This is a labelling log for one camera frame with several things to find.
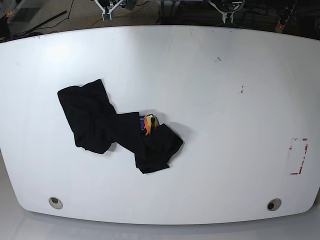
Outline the black printed T-shirt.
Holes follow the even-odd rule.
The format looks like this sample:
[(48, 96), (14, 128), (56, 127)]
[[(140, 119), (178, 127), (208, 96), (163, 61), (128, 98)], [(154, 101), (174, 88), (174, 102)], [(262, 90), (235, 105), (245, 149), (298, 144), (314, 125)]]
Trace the black printed T-shirt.
[(135, 166), (143, 174), (167, 169), (183, 144), (154, 114), (118, 114), (101, 79), (66, 87), (57, 96), (78, 148), (104, 154), (117, 143), (134, 154)]

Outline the red tape rectangle marking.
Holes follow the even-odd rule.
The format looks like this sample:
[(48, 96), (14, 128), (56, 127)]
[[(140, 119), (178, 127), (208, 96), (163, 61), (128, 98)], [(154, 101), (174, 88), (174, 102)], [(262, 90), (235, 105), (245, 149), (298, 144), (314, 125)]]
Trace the red tape rectangle marking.
[(293, 138), (288, 152), (286, 173), (290, 176), (300, 175), (308, 150), (307, 138)]

